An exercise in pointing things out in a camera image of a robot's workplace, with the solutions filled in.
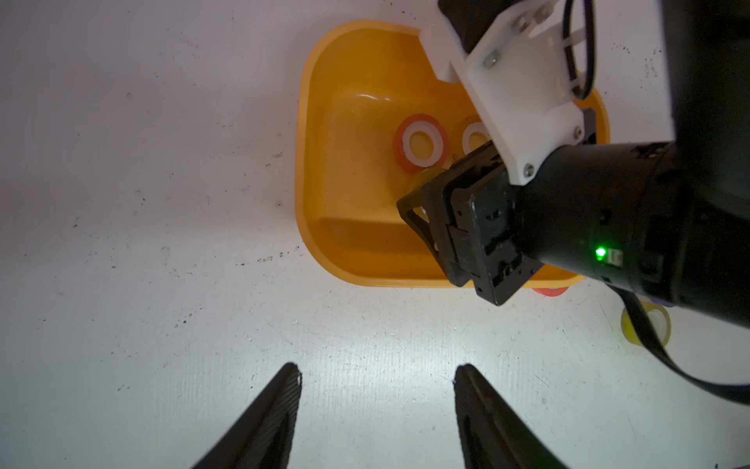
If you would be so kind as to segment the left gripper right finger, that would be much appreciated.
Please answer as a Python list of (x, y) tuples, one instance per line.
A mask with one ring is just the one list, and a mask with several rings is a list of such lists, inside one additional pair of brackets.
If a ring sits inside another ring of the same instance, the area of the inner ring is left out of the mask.
[(473, 365), (457, 367), (455, 410), (467, 468), (564, 468)]

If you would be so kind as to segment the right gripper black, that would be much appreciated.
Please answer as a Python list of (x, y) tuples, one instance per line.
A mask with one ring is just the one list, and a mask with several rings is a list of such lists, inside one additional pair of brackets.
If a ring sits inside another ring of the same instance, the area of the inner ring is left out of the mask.
[(518, 201), (519, 188), (488, 142), (396, 207), (452, 285), (472, 283), (478, 297), (500, 306), (542, 267), (521, 251)]

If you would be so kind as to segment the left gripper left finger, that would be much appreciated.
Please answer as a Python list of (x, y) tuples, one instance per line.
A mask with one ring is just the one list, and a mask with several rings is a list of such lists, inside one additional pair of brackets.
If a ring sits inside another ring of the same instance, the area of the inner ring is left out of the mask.
[(286, 468), (303, 389), (302, 373), (285, 363), (196, 468)]

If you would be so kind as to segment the orange tape roll top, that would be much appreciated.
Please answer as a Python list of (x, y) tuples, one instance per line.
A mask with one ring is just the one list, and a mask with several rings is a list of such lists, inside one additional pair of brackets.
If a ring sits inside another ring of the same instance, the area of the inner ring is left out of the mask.
[(491, 140), (486, 125), (478, 115), (471, 115), (463, 119), (455, 131), (455, 136), (456, 154), (459, 158), (468, 156)]

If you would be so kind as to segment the red tape roll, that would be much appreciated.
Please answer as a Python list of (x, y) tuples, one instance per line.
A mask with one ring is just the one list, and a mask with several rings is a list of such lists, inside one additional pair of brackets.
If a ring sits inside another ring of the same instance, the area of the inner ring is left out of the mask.
[(396, 163), (407, 174), (443, 166), (449, 156), (448, 137), (443, 125), (425, 113), (406, 117), (394, 134)]
[(545, 297), (555, 298), (560, 297), (568, 291), (567, 287), (559, 288), (534, 288), (533, 291)]

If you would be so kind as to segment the yellow plastic storage box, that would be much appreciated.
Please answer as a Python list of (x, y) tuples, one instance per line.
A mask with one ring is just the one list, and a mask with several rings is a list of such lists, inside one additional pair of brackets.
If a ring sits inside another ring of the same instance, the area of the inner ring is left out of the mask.
[[(446, 287), (426, 244), (402, 220), (398, 201), (423, 182), (407, 174), (393, 138), (410, 115), (435, 117), (446, 131), (447, 160), (459, 161), (455, 131), (478, 115), (459, 83), (437, 79), (421, 30), (384, 21), (334, 29), (310, 54), (301, 87), (295, 173), (297, 224), (316, 261), (339, 279), (365, 286)], [(596, 92), (575, 98), (583, 142), (611, 140)]]

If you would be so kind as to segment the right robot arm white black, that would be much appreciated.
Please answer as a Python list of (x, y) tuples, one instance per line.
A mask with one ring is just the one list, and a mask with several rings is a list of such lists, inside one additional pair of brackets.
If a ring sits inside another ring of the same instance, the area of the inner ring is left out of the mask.
[(606, 144), (593, 92), (595, 9), (543, 33), (550, 1), (441, 1), (421, 43), (489, 141), (398, 202), (457, 286), (505, 303), (543, 266), (747, 326), (749, 5), (665, 1), (676, 138)]

